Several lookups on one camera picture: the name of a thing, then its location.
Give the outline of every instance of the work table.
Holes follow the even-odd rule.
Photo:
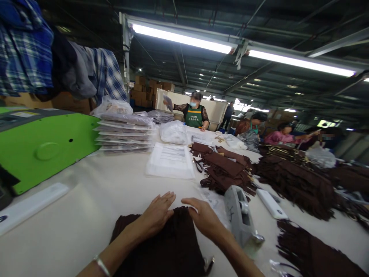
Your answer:
[[[191,132],[200,130],[191,128]],[[205,134],[216,145],[231,150],[226,142],[214,139],[214,132]],[[260,157],[248,150],[231,151],[253,162]],[[169,190],[177,194],[172,208],[182,206],[184,197],[201,198],[199,182],[203,174],[194,168],[194,180],[145,176],[149,155],[103,155],[97,151],[21,195],[19,199],[57,182],[70,187],[65,196],[0,237],[1,276],[75,276],[108,245],[120,215],[143,213],[152,199]],[[261,186],[273,191],[269,185]],[[258,196],[251,197],[249,205],[255,228],[265,238],[255,263],[265,276],[276,276],[269,260],[287,262],[276,248],[276,220]],[[329,222],[318,220],[285,199],[280,206],[293,222],[342,251],[369,273],[368,234],[357,222],[338,211]],[[236,276],[221,251],[198,230],[196,233],[203,256],[215,256],[210,276]]]

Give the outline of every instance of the bracelet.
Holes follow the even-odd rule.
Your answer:
[[[99,255],[96,255],[93,258],[94,261],[96,261],[97,265],[99,266],[99,268],[105,273],[105,275],[107,277],[111,277],[109,270],[106,268],[105,264],[103,263],[103,261],[100,259]]]

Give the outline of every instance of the blue plaid shirt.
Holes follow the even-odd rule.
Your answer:
[[[97,104],[101,104],[104,95],[127,101],[127,93],[114,53],[103,48],[85,47],[85,49],[89,55],[92,55],[94,61],[91,82],[97,89],[95,96]]]
[[[47,93],[53,87],[51,44],[53,32],[34,0],[15,0],[21,26],[0,21],[0,95]],[[7,11],[0,12],[3,17]]]

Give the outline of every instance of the stack of cardboard boxes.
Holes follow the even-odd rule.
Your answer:
[[[174,85],[172,83],[159,82],[151,79],[149,80],[149,86],[147,86],[144,76],[136,76],[136,83],[133,90],[131,90],[131,99],[135,100],[136,106],[155,108],[158,88],[174,91]]]

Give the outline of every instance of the left hand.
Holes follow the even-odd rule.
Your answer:
[[[175,199],[174,192],[167,192],[163,196],[159,194],[146,211],[129,225],[130,231],[138,236],[140,242],[155,236],[163,229],[168,219],[174,214],[173,210],[168,209]]]

